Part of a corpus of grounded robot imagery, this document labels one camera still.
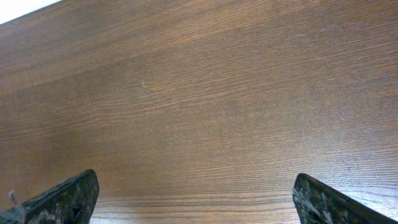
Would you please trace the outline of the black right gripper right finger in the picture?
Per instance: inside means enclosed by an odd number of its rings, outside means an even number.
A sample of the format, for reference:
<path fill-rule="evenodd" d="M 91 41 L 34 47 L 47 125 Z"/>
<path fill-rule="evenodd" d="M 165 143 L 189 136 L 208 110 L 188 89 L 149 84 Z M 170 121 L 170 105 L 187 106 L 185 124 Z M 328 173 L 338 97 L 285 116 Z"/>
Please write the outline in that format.
<path fill-rule="evenodd" d="M 297 175 L 292 198 L 301 223 L 397 224 L 305 173 Z"/>

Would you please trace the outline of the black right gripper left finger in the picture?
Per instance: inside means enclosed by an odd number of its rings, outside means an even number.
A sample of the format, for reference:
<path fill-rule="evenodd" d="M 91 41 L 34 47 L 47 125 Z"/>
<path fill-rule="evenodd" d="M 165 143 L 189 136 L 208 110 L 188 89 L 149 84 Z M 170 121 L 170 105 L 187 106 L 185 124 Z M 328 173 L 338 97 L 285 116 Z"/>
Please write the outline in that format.
<path fill-rule="evenodd" d="M 9 192 L 14 207 L 1 212 L 1 224 L 88 224 L 99 192 L 93 169 L 84 170 L 23 203 L 16 200 L 14 192 Z"/>

